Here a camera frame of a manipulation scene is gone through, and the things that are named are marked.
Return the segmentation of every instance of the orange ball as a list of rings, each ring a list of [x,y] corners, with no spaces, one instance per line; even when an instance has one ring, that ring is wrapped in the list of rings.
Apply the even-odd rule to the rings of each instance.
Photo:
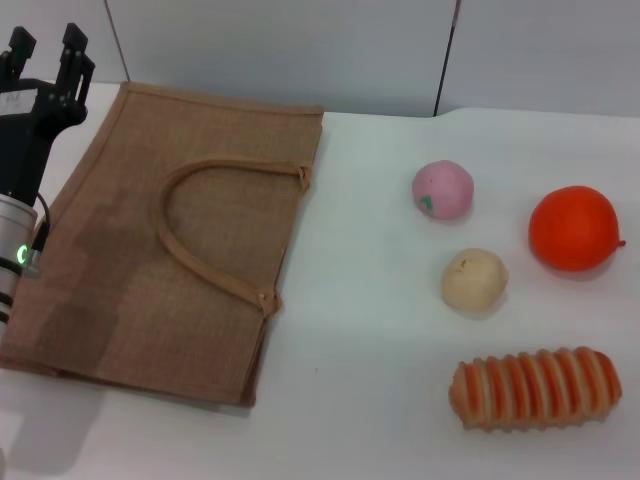
[[[625,242],[604,195],[589,187],[565,187],[544,197],[533,211],[529,244],[549,266],[581,272],[600,265]]]

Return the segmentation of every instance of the pink toy peach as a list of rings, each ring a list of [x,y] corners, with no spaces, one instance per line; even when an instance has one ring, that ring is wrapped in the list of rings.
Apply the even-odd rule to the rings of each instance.
[[[449,160],[430,163],[418,170],[411,189],[417,207],[438,220],[460,218],[473,203],[473,178]]]

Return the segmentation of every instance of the striped bread roll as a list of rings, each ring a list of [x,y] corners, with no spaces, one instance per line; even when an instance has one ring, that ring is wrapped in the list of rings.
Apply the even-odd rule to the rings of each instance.
[[[609,358],[587,347],[458,365],[449,402],[467,428],[577,425],[602,419],[622,387]]]

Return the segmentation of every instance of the beige ball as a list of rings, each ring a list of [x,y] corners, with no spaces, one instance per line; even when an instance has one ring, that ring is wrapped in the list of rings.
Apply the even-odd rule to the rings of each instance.
[[[500,298],[509,272],[495,253],[468,248],[442,272],[442,299],[454,308],[486,312]]]

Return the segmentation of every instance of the white wall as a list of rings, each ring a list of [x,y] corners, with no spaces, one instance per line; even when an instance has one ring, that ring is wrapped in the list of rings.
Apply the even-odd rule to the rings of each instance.
[[[640,1],[463,0],[440,113],[640,116]]]
[[[96,64],[93,80],[126,80],[102,0],[0,0],[0,52],[8,49],[13,28],[23,26],[38,41],[23,78],[55,79],[70,22],[89,37],[87,55]]]
[[[430,116],[454,0],[109,0],[131,79]]]

